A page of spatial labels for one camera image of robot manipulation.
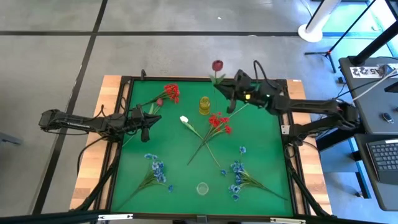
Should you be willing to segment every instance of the white pole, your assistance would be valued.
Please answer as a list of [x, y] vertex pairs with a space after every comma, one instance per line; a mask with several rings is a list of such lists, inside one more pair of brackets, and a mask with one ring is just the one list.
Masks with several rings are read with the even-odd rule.
[[298, 28], [298, 35], [308, 42], [319, 42], [322, 40], [322, 29], [330, 17], [330, 14], [339, 5], [341, 0], [323, 0], [311, 17], [308, 24]]

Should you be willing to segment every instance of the white flower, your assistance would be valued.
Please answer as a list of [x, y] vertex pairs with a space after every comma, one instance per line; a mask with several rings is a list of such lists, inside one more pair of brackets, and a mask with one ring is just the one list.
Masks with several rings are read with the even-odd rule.
[[181, 116], [180, 120], [182, 123], [188, 123], [188, 118], [186, 116]]

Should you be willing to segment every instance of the clear plastic cup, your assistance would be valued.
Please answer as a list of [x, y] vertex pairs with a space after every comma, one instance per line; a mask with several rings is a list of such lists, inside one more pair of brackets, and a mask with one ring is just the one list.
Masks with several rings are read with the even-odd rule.
[[202, 182], [202, 183], [198, 184], [198, 186], [197, 186], [198, 194], [204, 196], [207, 194], [208, 191], [209, 191], [209, 186], [207, 186], [206, 183]]

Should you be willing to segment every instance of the tripod stand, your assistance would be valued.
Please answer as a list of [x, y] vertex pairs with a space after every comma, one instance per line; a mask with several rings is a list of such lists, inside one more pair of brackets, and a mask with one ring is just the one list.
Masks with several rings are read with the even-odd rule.
[[373, 5], [376, 0], [373, 0], [366, 9], [359, 15], [359, 17], [351, 24], [351, 26], [347, 29], [347, 31], [337, 40], [337, 42], [327, 51], [327, 52], [305, 52], [304, 55], [322, 55], [326, 57], [330, 61], [331, 68], [333, 69], [333, 73], [336, 73], [335, 63], [333, 63], [333, 59], [331, 59], [331, 52], [335, 49], [335, 47], [340, 43], [341, 40], [348, 34], [348, 32], [353, 28], [353, 26], [359, 21], [359, 19], [366, 13], [366, 11]]

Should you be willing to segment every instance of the green leaf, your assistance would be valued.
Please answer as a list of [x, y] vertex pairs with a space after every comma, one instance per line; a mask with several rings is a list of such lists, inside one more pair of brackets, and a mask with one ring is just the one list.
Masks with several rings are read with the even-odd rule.
[[224, 80], [225, 74], [216, 79], [216, 84], [220, 84]]
[[214, 84], [216, 84], [216, 79], [214, 78], [214, 76], [213, 75], [209, 75], [209, 77], [210, 77], [210, 79], [211, 79], [211, 83], [214, 85]]
[[154, 112], [154, 103], [152, 103], [151, 105], [150, 105], [150, 109], [149, 109], [149, 114], [152, 114]]

